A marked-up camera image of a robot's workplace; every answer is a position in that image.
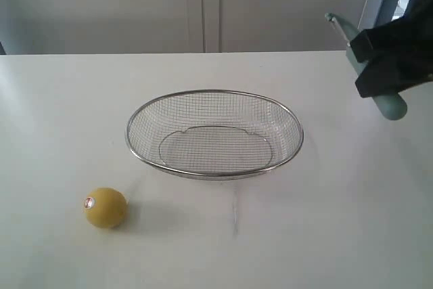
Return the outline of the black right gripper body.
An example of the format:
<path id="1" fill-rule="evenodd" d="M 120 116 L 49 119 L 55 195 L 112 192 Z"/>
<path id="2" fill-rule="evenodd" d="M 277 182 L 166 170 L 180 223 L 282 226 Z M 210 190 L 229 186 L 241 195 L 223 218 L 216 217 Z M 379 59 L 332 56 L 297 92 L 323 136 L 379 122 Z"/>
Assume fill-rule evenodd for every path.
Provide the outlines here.
<path id="1" fill-rule="evenodd" d="M 432 81 L 432 0 L 410 0 L 404 19 L 410 40 L 398 63 L 398 90 Z"/>

